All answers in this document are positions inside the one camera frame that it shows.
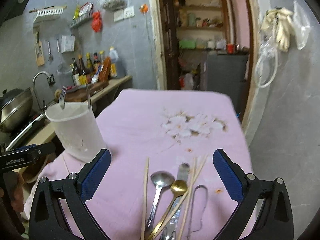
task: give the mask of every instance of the metal screw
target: metal screw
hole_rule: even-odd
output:
[[[40,182],[40,183],[44,183],[46,180],[47,180],[46,177],[41,177],[41,179],[39,179],[39,182]]]
[[[277,182],[278,182],[279,184],[283,184],[283,179],[278,178],[278,179],[277,179]]]
[[[77,174],[76,173],[71,173],[69,174],[68,178],[69,179],[75,179],[77,177]]]
[[[247,178],[248,178],[249,180],[254,180],[254,179],[256,178],[256,176],[255,176],[254,174],[252,174],[252,173],[249,173],[249,174],[247,175]]]

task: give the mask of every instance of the white rack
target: white rack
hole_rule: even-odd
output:
[[[63,8],[51,8],[51,9],[38,10],[35,13],[33,23],[54,20],[60,17],[62,13],[63,13]]]
[[[73,28],[79,27],[83,23],[91,20],[93,13],[94,13],[94,11],[93,11],[93,9],[91,9],[89,12],[84,13],[83,15],[79,16],[77,19],[72,21],[72,23],[69,25],[69,28],[73,29]]]

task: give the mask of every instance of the white gloves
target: white gloves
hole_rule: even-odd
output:
[[[293,12],[286,8],[268,10],[261,25],[263,31],[273,31],[275,28],[274,36],[277,48],[284,52],[288,52],[290,47],[290,35],[295,35],[292,15]]]

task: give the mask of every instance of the white plastic cup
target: white plastic cup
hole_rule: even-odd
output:
[[[87,103],[66,102],[49,106],[45,111],[65,150],[83,162],[91,162],[97,153],[106,148],[92,109]]]

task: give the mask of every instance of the pink wall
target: pink wall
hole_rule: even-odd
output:
[[[250,47],[250,28],[247,3],[245,0],[231,0],[235,14],[236,44]]]

